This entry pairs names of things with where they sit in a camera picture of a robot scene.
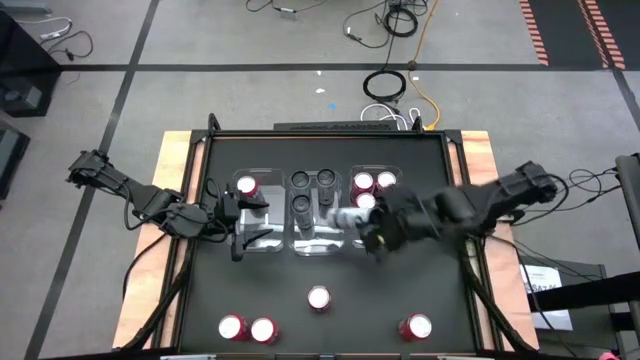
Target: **white paper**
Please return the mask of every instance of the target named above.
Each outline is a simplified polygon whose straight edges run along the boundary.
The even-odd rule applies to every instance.
[[[531,279],[531,287],[533,287],[534,292],[562,287],[562,282],[560,281],[560,272],[558,272],[557,269],[546,266],[526,266],[527,273],[529,274],[529,279]],[[531,289],[527,284],[527,277],[524,274],[522,265],[520,265],[520,274],[522,275],[522,281],[525,284],[528,294],[531,292]],[[547,323],[545,323],[544,319],[542,318],[542,316],[540,316],[539,313],[532,313],[532,315],[533,325],[536,327],[536,329],[549,329],[549,326],[547,326]],[[544,315],[547,317],[547,320],[549,320],[551,326],[553,326],[554,329],[573,330],[568,310],[545,311]]]

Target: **soda can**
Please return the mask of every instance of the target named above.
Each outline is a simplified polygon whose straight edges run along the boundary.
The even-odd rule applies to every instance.
[[[373,194],[362,193],[356,198],[356,206],[360,209],[372,209],[376,206],[376,198]]]
[[[227,315],[218,324],[220,336],[229,341],[243,341],[249,338],[249,326],[240,315]]]
[[[369,221],[370,208],[337,208],[327,211],[327,225],[333,229],[357,229]]]
[[[374,188],[375,182],[371,174],[366,172],[356,174],[351,184],[351,201],[355,203],[360,194],[373,193]]]
[[[333,204],[336,183],[336,174],[333,171],[324,169],[318,172],[318,203],[320,205],[331,206]]]
[[[378,174],[378,181],[376,182],[376,191],[383,191],[389,186],[396,184],[396,176],[390,171],[383,171]]]
[[[238,179],[236,188],[243,195],[250,196],[256,200],[265,202],[264,195],[262,195],[262,191],[260,190],[260,186],[256,182],[256,179],[254,179],[252,176],[243,176]],[[255,217],[263,217],[267,213],[267,208],[254,209],[251,210],[251,213]]]
[[[324,286],[314,286],[307,294],[307,302],[311,310],[315,312],[325,312],[331,304],[331,294]]]
[[[423,314],[412,314],[400,321],[398,332],[404,341],[419,341],[431,334],[431,320]]]
[[[269,318],[259,318],[251,325],[251,337],[253,340],[270,345],[278,339],[278,324]]]

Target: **clear plastic container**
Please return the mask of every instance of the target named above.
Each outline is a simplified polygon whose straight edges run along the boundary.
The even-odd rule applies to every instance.
[[[340,251],[345,244],[343,232],[327,226],[325,218],[328,209],[340,206],[341,175],[330,169],[299,171],[289,176],[287,190],[287,239],[296,254],[320,256]]]
[[[236,233],[273,229],[273,232],[256,240],[247,247],[247,252],[277,252],[284,247],[285,229],[285,181],[282,170],[278,169],[242,169],[233,174],[231,184],[237,190],[239,181],[250,177],[255,180],[258,192],[254,196],[263,197],[269,203],[264,210],[242,210]]]

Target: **floor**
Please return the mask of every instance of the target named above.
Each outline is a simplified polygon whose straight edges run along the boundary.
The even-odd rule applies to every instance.
[[[314,1],[281,0],[279,6]],[[162,133],[203,128],[210,112],[225,129],[358,119],[370,103],[361,85],[370,72],[366,66],[382,63],[386,56],[385,49],[368,50],[342,35],[344,18],[371,6],[371,0],[329,1],[299,14],[295,22],[269,9],[249,13],[237,0],[49,4],[55,16],[71,17],[75,29],[94,38],[93,54],[74,64],[123,66],[63,73],[46,117],[2,117],[5,126],[32,138],[0,211],[0,288],[6,289],[0,296],[0,354],[7,360],[25,358],[27,348],[41,357],[110,350],[122,277],[133,258],[137,233],[122,226],[122,202],[102,193],[93,197],[86,218],[77,218],[83,191],[64,182],[80,150],[100,145],[107,124],[111,130],[117,125],[109,148],[112,162],[150,182]],[[152,20],[151,28],[137,42],[145,18]],[[55,29],[48,25],[30,25],[28,31],[37,36]],[[350,26],[367,42],[385,38],[371,15],[356,17]],[[86,46],[82,39],[74,41],[68,46],[79,52]],[[413,57],[417,41],[417,36],[397,40],[391,62]],[[57,59],[68,63],[64,56]],[[126,66],[130,62],[292,64],[301,70],[246,66],[172,72],[158,67],[162,71],[134,73],[134,67]],[[501,174],[527,160],[563,177],[574,168],[601,171],[614,166],[616,156],[638,151],[638,126],[611,72],[515,71],[518,68],[510,66],[537,64],[517,0],[441,1],[419,62],[454,64],[414,76],[442,110],[439,129],[489,131]],[[295,65],[310,63],[325,65]],[[331,68],[327,64],[351,70],[323,70]],[[502,66],[474,71],[464,64]],[[640,91],[640,73],[624,72],[624,77],[633,91]],[[383,92],[395,84],[380,81],[374,86]],[[419,107],[425,119],[434,115],[412,89],[400,106]],[[84,196],[85,202],[90,199]],[[584,194],[574,193],[569,204],[584,199]],[[74,220],[84,221],[84,226],[73,226]],[[82,229],[79,237],[70,233],[72,227]],[[620,192],[517,228],[515,235],[555,259],[604,264],[609,275],[640,269],[640,252]],[[73,257],[66,281],[55,282],[63,285],[58,298],[50,287],[63,252]],[[65,270],[58,268],[58,275]],[[45,300],[45,309],[55,309],[52,316],[40,316]],[[57,306],[50,306],[56,300]],[[48,327],[43,319],[50,319]],[[36,336],[29,346],[36,328],[42,341]],[[635,346],[630,342],[627,348]]]

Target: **table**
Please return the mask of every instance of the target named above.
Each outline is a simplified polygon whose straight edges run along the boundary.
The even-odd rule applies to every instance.
[[[483,184],[495,180],[498,177],[498,172],[488,133],[485,131],[463,131],[462,138],[471,183]],[[163,189],[170,188],[180,191],[183,175],[187,167],[190,139],[191,131],[165,132],[153,178],[154,185]],[[456,184],[461,184],[462,175],[454,144],[449,145],[449,153],[455,182]],[[195,201],[197,195],[197,179],[199,179],[203,154],[204,143],[200,143],[195,149],[193,176],[186,194],[187,202],[190,203]],[[160,230],[156,226],[144,225],[138,238],[136,254],[144,250],[160,235]],[[511,229],[506,224],[498,224],[496,235],[504,239],[513,240]],[[169,257],[169,244],[170,240],[168,238],[158,244],[140,259],[131,272],[113,347],[120,347],[131,340],[157,305]],[[176,273],[180,268],[185,250],[186,242],[180,242],[175,266]],[[496,304],[522,338],[531,346],[539,348],[515,250],[508,244],[487,239],[485,255]],[[494,349],[487,312],[480,300],[476,299],[476,303],[478,305],[484,347],[485,349]],[[176,307],[177,297],[165,315],[162,339],[160,340],[160,344],[163,347],[170,346],[176,318]],[[505,350],[511,350],[506,339],[503,339],[503,344]]]

